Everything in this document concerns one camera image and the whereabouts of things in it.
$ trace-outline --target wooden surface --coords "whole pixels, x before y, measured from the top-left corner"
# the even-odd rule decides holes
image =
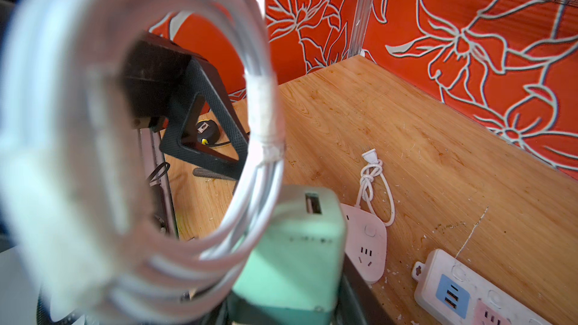
[[[359,56],[280,91],[285,184],[329,187],[354,204],[361,154],[376,148],[384,162],[396,218],[387,229],[387,269],[372,291],[394,322],[436,323],[413,300],[412,265],[436,248],[455,256],[471,235],[461,262],[548,321],[576,324],[577,182]],[[245,101],[235,108],[246,125]],[[194,166],[168,161],[182,238],[210,233],[233,182],[195,178]],[[373,184],[373,206],[387,220],[385,188]]]

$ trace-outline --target black metal bracket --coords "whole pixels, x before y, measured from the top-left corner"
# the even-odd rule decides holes
[[[197,122],[205,101],[229,137],[239,160],[222,155],[197,141]],[[228,177],[241,177],[249,139],[217,69],[207,60],[191,57],[183,81],[170,97],[166,117],[169,125],[161,141],[161,151]]]
[[[122,85],[135,126],[159,130],[164,119],[169,120],[161,151],[221,175],[241,177],[249,139],[219,72],[205,58],[146,33],[127,58]],[[229,137],[238,160],[197,142],[197,122],[205,102]]]

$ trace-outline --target scratch mark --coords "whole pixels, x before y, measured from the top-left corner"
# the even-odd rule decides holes
[[[481,217],[480,217],[480,219],[477,221],[477,223],[476,223],[475,225],[473,225],[472,232],[470,232],[470,235],[469,235],[468,238],[466,239],[466,242],[464,242],[464,244],[462,245],[462,248],[459,249],[458,254],[457,254],[454,258],[458,258],[459,254],[460,254],[460,253],[462,252],[462,250],[466,247],[466,244],[468,243],[469,239],[472,238],[473,231],[476,230],[476,227],[480,224],[481,219],[483,219],[484,216],[486,215],[486,213],[488,212],[488,208],[489,208],[489,206],[486,207],[486,210],[484,211],[484,213],[481,214]]]

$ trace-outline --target white power strip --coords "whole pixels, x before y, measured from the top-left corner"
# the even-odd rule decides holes
[[[386,225],[361,208],[341,204],[347,223],[345,253],[368,284],[379,281],[386,270]]]
[[[551,325],[443,250],[416,262],[415,301],[444,325]]]

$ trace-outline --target green power adapter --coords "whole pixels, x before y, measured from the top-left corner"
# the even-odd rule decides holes
[[[329,189],[283,186],[269,227],[233,287],[238,323],[327,325],[337,303],[347,225]]]

